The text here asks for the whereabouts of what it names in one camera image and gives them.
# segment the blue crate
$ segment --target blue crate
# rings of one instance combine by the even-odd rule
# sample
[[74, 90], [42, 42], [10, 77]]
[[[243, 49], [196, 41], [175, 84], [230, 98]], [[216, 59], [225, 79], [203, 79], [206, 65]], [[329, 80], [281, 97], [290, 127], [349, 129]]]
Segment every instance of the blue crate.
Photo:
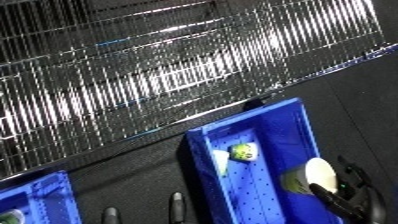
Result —
[[81, 224], [64, 171], [0, 192], [0, 213], [18, 209], [26, 224]]
[[[215, 224], [340, 224], [310, 195], [286, 192], [279, 184], [284, 171], [319, 151], [300, 99], [263, 106], [187, 133]], [[228, 161], [227, 174], [216, 169], [212, 150], [255, 142], [254, 162]]]

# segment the dark gray floor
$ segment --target dark gray floor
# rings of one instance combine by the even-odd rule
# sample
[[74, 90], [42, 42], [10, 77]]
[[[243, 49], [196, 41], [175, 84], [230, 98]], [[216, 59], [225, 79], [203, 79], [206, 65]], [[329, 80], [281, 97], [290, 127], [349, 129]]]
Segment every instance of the dark gray floor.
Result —
[[[388, 223], [397, 223], [398, 54], [288, 88], [268, 102], [301, 97], [322, 156], [344, 155], [363, 166], [385, 196]], [[235, 107], [226, 114], [237, 113]], [[84, 223], [118, 207], [124, 223], [168, 223], [168, 198], [188, 196], [189, 221], [211, 223], [183, 135], [186, 128], [223, 115], [195, 119], [162, 131], [153, 144], [135, 147], [101, 164], [70, 173]]]

